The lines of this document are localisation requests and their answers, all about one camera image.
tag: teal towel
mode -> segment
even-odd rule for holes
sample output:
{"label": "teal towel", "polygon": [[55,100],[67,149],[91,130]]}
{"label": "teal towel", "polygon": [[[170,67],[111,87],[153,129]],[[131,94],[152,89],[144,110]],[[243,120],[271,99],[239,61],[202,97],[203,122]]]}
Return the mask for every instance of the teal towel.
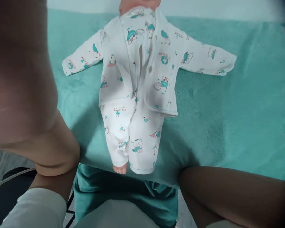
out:
{"label": "teal towel", "polygon": [[[102,62],[65,76],[62,60],[116,15],[49,11],[49,50],[61,111],[81,162],[113,171],[98,107]],[[235,55],[226,76],[179,70],[179,115],[166,118],[155,171],[127,175],[178,187],[186,166],[227,167],[285,180],[285,32],[277,23],[168,17],[188,35]]]}

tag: floor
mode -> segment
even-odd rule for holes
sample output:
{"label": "floor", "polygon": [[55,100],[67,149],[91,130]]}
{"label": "floor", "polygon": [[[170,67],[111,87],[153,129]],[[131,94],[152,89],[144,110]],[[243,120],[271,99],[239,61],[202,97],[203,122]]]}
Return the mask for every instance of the floor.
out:
{"label": "floor", "polygon": [[[34,163],[22,156],[0,151],[0,180],[2,179],[2,177],[4,176],[6,172],[16,167],[20,167],[20,166],[32,168],[34,167]],[[197,226],[188,210],[188,207],[181,194],[181,191],[179,191],[178,199],[179,199],[179,202],[178,202],[179,212],[178,212],[178,219],[177,219],[177,227],[178,228],[183,228],[183,227],[196,228]],[[74,202],[72,202],[70,206],[70,210],[74,210]],[[64,227],[69,222],[71,217],[72,216],[70,214],[66,215]],[[74,227],[75,224],[76,224],[76,221],[73,222],[71,227]]]}

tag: teal pants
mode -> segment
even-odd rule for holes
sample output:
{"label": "teal pants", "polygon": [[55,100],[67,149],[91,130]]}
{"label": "teal pants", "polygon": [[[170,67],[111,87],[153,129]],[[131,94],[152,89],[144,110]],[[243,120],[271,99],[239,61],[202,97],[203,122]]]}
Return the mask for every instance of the teal pants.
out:
{"label": "teal pants", "polygon": [[159,227],[170,228],[176,225],[177,189],[166,185],[79,164],[74,195],[77,221],[112,199],[128,200],[136,204]]}

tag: white wall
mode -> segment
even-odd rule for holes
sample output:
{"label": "white wall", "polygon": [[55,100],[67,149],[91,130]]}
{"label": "white wall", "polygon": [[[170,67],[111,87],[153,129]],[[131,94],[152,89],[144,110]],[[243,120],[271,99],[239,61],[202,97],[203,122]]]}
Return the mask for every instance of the white wall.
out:
{"label": "white wall", "polygon": [[[82,13],[118,13],[120,0],[48,0],[48,7]],[[285,22],[283,0],[161,0],[166,16]]]}

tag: jacket sleeve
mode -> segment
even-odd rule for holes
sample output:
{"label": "jacket sleeve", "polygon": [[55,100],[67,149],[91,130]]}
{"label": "jacket sleeve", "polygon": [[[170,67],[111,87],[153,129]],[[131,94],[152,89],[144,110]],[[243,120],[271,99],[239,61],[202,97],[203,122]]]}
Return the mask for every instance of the jacket sleeve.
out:
{"label": "jacket sleeve", "polygon": [[103,30],[99,30],[84,42],[72,55],[62,61],[63,71],[71,75],[89,68],[103,59]]}
{"label": "jacket sleeve", "polygon": [[188,35],[183,37],[184,49],[180,67],[184,70],[210,75],[226,75],[234,68],[236,56],[221,49],[201,43]]}

